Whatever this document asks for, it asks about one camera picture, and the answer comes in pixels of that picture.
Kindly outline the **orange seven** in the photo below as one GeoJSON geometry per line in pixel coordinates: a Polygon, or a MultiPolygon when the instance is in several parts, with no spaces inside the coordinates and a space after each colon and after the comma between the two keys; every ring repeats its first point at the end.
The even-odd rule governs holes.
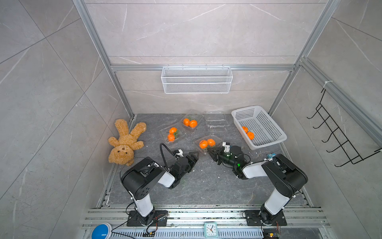
{"type": "Polygon", "coordinates": [[[208,146],[209,146],[209,145],[208,145],[207,140],[201,140],[200,143],[199,143],[199,147],[200,147],[201,149],[205,149],[205,148],[207,148],[208,146]]]}

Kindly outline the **clear plastic container front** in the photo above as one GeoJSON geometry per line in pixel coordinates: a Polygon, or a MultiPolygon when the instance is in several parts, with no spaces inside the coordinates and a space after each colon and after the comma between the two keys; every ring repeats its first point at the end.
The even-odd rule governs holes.
{"type": "Polygon", "coordinates": [[[206,112],[204,119],[209,130],[226,131],[228,121],[225,114],[221,112],[206,112]]]}

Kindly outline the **clear plastic container back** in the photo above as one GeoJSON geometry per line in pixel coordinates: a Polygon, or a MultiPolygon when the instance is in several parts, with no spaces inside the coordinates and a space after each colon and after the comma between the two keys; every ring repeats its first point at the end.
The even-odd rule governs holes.
{"type": "Polygon", "coordinates": [[[203,120],[203,115],[197,110],[187,111],[181,118],[180,124],[187,133],[193,133],[203,120]]]}

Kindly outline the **orange two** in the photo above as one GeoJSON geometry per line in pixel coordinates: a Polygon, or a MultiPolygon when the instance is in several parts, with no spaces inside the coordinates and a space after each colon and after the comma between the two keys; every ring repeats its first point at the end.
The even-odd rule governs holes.
{"type": "Polygon", "coordinates": [[[253,140],[254,139],[254,134],[252,132],[247,132],[247,136],[250,140],[253,140]]]}

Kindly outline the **orange eight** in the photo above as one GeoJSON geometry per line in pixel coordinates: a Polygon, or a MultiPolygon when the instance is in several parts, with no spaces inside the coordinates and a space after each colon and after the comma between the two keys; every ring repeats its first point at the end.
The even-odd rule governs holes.
{"type": "Polygon", "coordinates": [[[216,145],[215,141],[212,138],[208,139],[207,142],[210,147],[214,147],[216,145]]]}

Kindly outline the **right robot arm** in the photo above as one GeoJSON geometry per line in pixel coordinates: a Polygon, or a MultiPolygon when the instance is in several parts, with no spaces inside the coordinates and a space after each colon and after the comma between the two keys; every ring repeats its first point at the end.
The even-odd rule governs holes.
{"type": "Polygon", "coordinates": [[[213,161],[231,168],[239,179],[266,176],[270,179],[275,189],[257,215],[261,226],[280,223],[285,205],[308,182],[307,175],[282,154],[251,162],[246,160],[247,154],[236,145],[223,143],[222,146],[211,147],[207,151],[213,161]]]}

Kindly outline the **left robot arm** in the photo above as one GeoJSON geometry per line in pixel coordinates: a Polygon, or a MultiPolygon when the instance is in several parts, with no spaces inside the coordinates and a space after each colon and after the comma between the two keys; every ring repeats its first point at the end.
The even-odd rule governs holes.
{"type": "Polygon", "coordinates": [[[150,218],[155,212],[150,190],[157,184],[173,189],[190,173],[199,160],[199,153],[189,152],[186,156],[175,155],[176,161],[169,169],[146,157],[120,176],[122,186],[131,195],[135,210],[141,218],[150,218]]]}

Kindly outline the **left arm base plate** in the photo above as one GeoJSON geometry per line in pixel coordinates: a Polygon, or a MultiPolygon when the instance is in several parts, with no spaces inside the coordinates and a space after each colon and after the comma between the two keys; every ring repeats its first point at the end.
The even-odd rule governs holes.
{"type": "Polygon", "coordinates": [[[167,225],[168,213],[169,212],[166,210],[154,210],[148,216],[143,217],[136,210],[130,211],[126,225],[128,227],[154,227],[156,225],[159,227],[165,227],[167,225]]]}

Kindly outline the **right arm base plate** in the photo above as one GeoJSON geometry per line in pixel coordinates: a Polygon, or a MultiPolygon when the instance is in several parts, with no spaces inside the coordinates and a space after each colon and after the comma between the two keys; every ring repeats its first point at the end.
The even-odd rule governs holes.
{"type": "Polygon", "coordinates": [[[248,226],[286,226],[286,218],[283,210],[276,215],[263,210],[245,210],[243,213],[248,226]]]}

